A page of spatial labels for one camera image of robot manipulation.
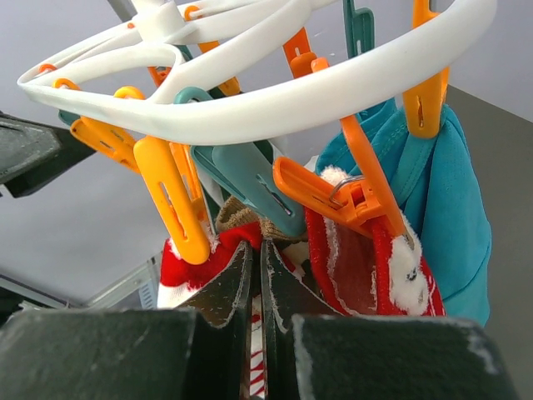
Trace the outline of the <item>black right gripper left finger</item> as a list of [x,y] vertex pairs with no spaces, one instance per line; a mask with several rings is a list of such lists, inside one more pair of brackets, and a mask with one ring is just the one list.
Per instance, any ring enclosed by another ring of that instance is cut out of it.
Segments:
[[178,310],[194,317],[180,399],[250,397],[253,249],[240,242],[225,268]]

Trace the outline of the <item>white round clip hanger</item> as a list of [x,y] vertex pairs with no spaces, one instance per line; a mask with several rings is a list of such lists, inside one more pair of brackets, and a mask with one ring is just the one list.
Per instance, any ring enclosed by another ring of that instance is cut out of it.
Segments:
[[[186,21],[172,1],[137,1],[137,15],[26,71],[18,86],[34,101],[176,143],[246,143],[299,132],[357,113],[413,88],[449,66],[491,25],[494,1],[456,1],[406,34],[305,77],[208,102],[178,105],[187,86],[213,88],[277,50],[320,1],[201,2]],[[170,73],[146,100],[59,89],[130,68]]]

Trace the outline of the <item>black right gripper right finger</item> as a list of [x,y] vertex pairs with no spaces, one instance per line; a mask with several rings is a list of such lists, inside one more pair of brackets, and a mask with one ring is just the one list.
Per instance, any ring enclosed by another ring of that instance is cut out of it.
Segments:
[[271,240],[262,243],[260,268],[266,398],[315,399],[312,359],[303,345],[302,324],[293,328],[291,319],[339,312],[288,270]]

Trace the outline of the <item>red snowflake sock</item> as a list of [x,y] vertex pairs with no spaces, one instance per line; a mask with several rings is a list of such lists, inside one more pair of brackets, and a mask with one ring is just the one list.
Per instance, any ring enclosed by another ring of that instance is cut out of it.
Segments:
[[[351,176],[329,167],[319,176],[337,185]],[[344,314],[443,316],[445,307],[402,214],[407,234],[393,237],[376,223],[371,237],[306,207],[311,270],[326,302]]]

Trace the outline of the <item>red white striped sock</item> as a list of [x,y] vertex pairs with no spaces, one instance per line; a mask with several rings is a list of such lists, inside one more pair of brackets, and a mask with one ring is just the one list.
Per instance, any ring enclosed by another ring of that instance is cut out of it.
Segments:
[[[171,239],[167,239],[162,252],[161,277],[157,295],[159,309],[181,306],[205,287],[230,261],[237,245],[247,242],[253,250],[262,244],[260,224],[251,222],[222,232],[215,237],[215,251],[200,265],[193,265],[178,255]],[[262,344],[262,297],[252,297],[250,399],[265,397],[265,378]]]

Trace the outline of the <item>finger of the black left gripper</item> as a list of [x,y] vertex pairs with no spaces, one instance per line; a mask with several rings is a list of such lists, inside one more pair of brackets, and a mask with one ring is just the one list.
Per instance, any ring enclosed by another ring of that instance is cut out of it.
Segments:
[[1,184],[14,198],[37,192],[94,153],[66,128],[1,114]]

